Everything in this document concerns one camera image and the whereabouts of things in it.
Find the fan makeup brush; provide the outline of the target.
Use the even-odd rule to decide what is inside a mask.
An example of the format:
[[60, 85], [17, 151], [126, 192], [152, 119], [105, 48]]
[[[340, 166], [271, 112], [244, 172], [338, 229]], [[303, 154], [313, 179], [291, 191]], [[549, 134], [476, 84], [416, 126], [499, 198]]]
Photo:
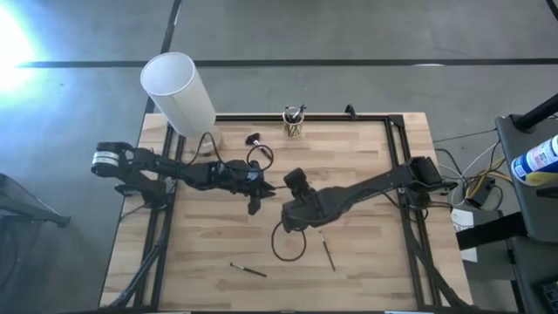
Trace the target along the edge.
[[261, 143], [261, 134], [252, 133], [245, 139], [245, 144], [251, 147], [252, 150], [259, 150], [269, 161], [273, 161], [272, 150]]

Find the grey cart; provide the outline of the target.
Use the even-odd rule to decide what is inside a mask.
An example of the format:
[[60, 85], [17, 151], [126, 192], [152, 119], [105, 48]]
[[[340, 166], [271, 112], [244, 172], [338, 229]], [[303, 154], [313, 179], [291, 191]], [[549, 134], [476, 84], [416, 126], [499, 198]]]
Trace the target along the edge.
[[[495, 125], [510, 174], [513, 159], [558, 134], [558, 119], [545, 119], [530, 133], [516, 129], [510, 117]], [[522, 302], [527, 314], [548, 314], [551, 305], [558, 310], [558, 293], [550, 302], [541, 295], [544, 283], [558, 279], [558, 181], [532, 187], [511, 176], [527, 231], [512, 239]]]

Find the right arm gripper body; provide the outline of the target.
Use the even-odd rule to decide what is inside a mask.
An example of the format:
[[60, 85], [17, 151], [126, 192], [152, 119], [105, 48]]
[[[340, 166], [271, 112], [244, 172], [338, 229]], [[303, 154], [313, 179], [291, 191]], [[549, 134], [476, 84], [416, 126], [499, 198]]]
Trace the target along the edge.
[[335, 206], [326, 204], [324, 191], [311, 190], [282, 205], [281, 220], [285, 230], [305, 230], [309, 226], [315, 228], [335, 218]]

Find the clear glass cup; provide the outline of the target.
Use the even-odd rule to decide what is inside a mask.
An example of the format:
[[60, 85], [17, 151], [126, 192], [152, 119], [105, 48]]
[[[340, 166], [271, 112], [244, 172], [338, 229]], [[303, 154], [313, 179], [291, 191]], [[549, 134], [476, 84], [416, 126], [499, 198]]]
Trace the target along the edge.
[[[292, 110], [297, 110], [300, 106], [299, 107], [290, 106], [290, 107], [292, 108]], [[284, 134], [288, 138], [296, 138], [296, 137], [299, 137], [301, 135], [304, 116], [303, 116], [303, 120], [300, 123], [293, 124], [293, 125], [288, 125], [287, 123], [284, 122], [283, 113], [282, 113], [282, 121], [283, 121]]]

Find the grey metal stand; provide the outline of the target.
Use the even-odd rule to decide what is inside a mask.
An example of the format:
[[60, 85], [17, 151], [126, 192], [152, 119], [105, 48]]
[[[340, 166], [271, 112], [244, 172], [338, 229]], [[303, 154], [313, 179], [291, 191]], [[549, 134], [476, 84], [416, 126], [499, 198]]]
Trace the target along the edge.
[[46, 205], [34, 194], [6, 174], [0, 174], [0, 210], [32, 220], [53, 222], [66, 227], [70, 216], [64, 216]]

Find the white paper sheet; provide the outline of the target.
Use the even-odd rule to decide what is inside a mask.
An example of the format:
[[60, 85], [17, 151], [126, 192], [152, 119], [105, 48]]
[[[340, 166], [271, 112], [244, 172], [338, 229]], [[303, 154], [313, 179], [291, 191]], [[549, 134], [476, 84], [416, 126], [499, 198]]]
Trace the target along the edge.
[[[470, 211], [455, 208], [451, 212], [451, 218], [455, 233], [470, 229], [474, 226], [473, 213]], [[471, 263], [478, 262], [477, 249], [462, 249], [460, 254], [463, 261]]]

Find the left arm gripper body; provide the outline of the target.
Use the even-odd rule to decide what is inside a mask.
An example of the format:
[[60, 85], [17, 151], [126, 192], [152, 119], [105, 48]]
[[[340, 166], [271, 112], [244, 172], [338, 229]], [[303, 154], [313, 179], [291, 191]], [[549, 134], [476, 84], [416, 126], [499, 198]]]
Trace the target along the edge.
[[249, 165], [244, 160], [231, 160], [223, 164], [225, 186], [231, 193], [248, 191]]

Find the blue white spray can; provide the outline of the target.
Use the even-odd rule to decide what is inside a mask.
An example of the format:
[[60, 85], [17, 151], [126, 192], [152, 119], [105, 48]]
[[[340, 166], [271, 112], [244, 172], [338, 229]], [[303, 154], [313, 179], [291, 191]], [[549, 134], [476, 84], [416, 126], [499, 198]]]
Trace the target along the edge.
[[558, 181], [558, 134], [513, 159], [510, 170], [515, 179], [532, 187]]

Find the black pole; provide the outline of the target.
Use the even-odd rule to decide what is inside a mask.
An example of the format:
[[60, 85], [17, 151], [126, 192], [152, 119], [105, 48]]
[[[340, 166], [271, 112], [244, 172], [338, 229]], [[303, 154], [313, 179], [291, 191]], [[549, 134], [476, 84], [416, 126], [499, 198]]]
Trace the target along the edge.
[[512, 121], [516, 129], [529, 133], [538, 123], [555, 113], [558, 113], [558, 93], [542, 102], [533, 110], [523, 115], [514, 115]]

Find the white shade wooden base lamp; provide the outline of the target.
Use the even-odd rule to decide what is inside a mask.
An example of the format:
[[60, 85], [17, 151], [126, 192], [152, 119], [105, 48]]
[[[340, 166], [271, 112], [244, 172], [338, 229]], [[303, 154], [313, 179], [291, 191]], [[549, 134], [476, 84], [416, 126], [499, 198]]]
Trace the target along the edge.
[[216, 111], [188, 55], [166, 52], [152, 58], [142, 69], [140, 83], [192, 152], [217, 152], [222, 136], [215, 125]]

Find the black power adapter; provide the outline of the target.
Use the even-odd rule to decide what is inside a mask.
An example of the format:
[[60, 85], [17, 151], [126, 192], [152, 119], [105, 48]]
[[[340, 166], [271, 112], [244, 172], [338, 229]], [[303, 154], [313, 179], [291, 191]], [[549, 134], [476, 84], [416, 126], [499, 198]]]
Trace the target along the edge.
[[496, 180], [493, 177], [483, 177], [478, 179], [466, 191], [466, 203], [476, 208], [482, 207], [492, 193]]

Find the black aluminium frame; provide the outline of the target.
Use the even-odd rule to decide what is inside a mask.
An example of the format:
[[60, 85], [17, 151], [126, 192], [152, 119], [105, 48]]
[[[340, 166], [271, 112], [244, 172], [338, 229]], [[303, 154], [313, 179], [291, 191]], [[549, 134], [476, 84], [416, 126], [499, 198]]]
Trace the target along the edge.
[[[349, 186], [433, 156], [422, 113], [314, 113], [288, 138], [278, 114], [218, 117], [224, 160], [260, 160], [245, 139], [260, 133], [274, 153], [265, 178], [283, 186], [299, 167], [314, 188]], [[125, 200], [99, 300], [103, 313], [466, 312], [472, 299], [448, 206], [423, 207], [410, 189], [359, 203], [338, 221], [303, 233], [279, 225], [288, 189], [248, 214], [248, 199], [171, 186], [165, 209]], [[337, 271], [330, 267], [322, 230]], [[256, 276], [238, 264], [267, 274]]]

